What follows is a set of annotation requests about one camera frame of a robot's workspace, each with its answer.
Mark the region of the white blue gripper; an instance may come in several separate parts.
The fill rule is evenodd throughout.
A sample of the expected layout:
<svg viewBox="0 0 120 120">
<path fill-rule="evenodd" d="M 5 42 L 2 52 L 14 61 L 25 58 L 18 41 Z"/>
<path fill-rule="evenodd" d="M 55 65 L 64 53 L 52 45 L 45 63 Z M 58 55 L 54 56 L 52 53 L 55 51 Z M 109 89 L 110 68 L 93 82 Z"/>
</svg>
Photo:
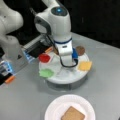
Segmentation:
<svg viewBox="0 0 120 120">
<path fill-rule="evenodd" d="M 59 53 L 60 62 L 63 67 L 72 68 L 78 64 L 78 60 L 72 57 L 72 42 L 57 44 L 56 47 Z"/>
</svg>

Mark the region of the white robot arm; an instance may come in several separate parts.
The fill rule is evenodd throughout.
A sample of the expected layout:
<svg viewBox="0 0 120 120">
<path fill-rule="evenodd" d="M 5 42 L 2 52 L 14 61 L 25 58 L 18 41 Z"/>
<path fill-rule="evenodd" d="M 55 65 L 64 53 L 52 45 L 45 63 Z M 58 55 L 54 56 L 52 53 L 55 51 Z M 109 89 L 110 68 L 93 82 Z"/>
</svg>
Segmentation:
<svg viewBox="0 0 120 120">
<path fill-rule="evenodd" d="M 71 20 L 68 10 L 58 0 L 42 0 L 47 8 L 35 15 L 36 29 L 52 37 L 61 65 L 75 67 L 78 59 L 73 58 Z"/>
</svg>

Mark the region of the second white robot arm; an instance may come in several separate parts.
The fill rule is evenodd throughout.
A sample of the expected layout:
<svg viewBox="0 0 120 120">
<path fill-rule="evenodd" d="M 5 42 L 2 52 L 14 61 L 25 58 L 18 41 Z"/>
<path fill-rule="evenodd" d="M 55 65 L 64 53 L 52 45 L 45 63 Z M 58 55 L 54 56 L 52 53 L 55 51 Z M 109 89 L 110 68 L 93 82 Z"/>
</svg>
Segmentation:
<svg viewBox="0 0 120 120">
<path fill-rule="evenodd" d="M 12 10 L 3 2 L 0 3 L 0 44 L 5 52 L 5 57 L 14 67 L 21 67 L 27 59 L 16 37 L 10 36 L 23 26 L 23 18 L 19 12 Z"/>
</svg>

